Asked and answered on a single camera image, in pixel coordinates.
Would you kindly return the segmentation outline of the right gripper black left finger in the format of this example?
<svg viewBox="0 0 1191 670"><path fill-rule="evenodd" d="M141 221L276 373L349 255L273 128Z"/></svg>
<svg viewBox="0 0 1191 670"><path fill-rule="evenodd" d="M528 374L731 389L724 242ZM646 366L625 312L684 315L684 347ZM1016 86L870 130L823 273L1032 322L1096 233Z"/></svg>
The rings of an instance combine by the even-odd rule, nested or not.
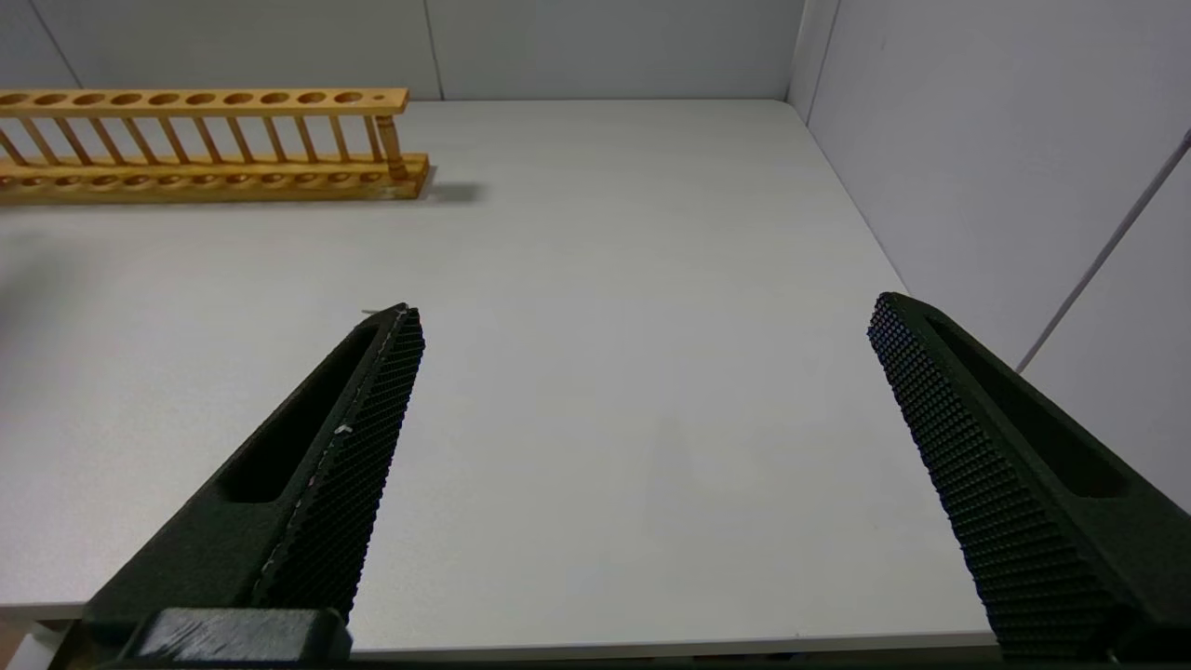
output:
<svg viewBox="0 0 1191 670"><path fill-rule="evenodd" d="M363 319L85 605L98 669L345 666L425 339Z"/></svg>

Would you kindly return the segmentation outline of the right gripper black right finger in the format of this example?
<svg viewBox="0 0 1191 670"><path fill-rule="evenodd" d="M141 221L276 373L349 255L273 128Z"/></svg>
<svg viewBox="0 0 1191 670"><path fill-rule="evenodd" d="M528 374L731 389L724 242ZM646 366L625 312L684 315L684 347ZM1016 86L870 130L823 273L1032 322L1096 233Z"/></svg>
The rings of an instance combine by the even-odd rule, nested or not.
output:
<svg viewBox="0 0 1191 670"><path fill-rule="evenodd" d="M1186 666L1187 512L934 306L884 292L867 338L1000 658Z"/></svg>

